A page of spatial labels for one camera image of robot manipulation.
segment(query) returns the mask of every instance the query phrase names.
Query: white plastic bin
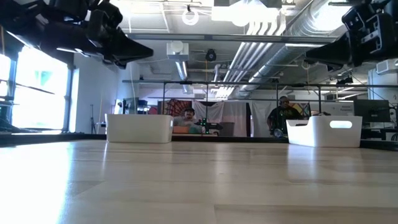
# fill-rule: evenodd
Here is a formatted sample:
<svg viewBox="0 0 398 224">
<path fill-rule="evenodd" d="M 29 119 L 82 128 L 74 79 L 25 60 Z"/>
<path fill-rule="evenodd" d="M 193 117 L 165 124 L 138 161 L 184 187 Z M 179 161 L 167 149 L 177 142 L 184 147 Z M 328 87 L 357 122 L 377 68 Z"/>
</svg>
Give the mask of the white plastic bin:
<svg viewBox="0 0 398 224">
<path fill-rule="evenodd" d="M 168 143 L 173 135 L 169 115 L 106 114 L 108 142 Z"/>
<path fill-rule="evenodd" d="M 359 147 L 361 142 L 360 116 L 312 116 L 308 121 L 287 120 L 286 123 L 290 144 L 312 147 Z"/>
</svg>

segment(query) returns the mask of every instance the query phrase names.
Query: bin handle hole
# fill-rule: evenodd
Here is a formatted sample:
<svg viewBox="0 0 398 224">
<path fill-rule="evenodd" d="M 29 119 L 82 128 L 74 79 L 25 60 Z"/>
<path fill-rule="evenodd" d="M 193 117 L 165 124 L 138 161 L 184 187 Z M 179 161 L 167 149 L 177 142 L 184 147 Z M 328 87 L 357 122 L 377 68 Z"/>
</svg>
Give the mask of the bin handle hole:
<svg viewBox="0 0 398 224">
<path fill-rule="evenodd" d="M 351 128 L 353 124 L 350 121 L 330 121 L 331 128 Z"/>
</svg>

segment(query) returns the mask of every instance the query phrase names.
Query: white curtain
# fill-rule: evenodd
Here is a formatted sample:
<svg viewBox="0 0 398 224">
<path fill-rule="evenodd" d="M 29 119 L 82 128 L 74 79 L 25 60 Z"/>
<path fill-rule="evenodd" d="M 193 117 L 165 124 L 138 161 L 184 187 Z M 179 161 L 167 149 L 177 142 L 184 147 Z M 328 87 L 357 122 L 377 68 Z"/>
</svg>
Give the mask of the white curtain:
<svg viewBox="0 0 398 224">
<path fill-rule="evenodd" d="M 196 119 L 206 118 L 206 106 L 199 101 L 192 102 L 192 108 L 195 110 Z M 217 102 L 207 107 L 208 122 L 220 123 L 223 120 L 224 102 Z"/>
<path fill-rule="evenodd" d="M 275 101 L 252 101 L 250 110 L 253 117 L 253 137 L 270 137 L 267 118 L 276 107 Z"/>
<path fill-rule="evenodd" d="M 233 122 L 234 136 L 246 137 L 246 102 L 226 102 L 222 122 Z"/>
</svg>

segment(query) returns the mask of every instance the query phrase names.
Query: headphones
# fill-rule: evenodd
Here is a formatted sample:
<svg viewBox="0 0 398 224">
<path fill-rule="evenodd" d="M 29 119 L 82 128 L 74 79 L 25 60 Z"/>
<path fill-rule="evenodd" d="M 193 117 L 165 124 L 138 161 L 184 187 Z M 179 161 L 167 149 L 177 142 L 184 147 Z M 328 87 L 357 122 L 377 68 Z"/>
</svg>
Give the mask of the headphones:
<svg viewBox="0 0 398 224">
<path fill-rule="evenodd" d="M 280 98 L 279 98 L 279 106 L 280 105 L 282 105 L 282 99 L 284 99 L 284 98 L 286 98 L 286 99 L 288 99 L 286 96 L 281 96 Z"/>
</svg>

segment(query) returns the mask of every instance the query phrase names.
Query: computer monitor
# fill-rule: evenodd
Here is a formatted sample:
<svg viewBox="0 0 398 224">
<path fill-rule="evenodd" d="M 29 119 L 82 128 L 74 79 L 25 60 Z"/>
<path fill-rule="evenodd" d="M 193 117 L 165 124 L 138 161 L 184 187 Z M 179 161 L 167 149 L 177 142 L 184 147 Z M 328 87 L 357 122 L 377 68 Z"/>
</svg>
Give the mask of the computer monitor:
<svg viewBox="0 0 398 224">
<path fill-rule="evenodd" d="M 354 115 L 362 122 L 391 122 L 388 100 L 354 100 Z"/>
</svg>

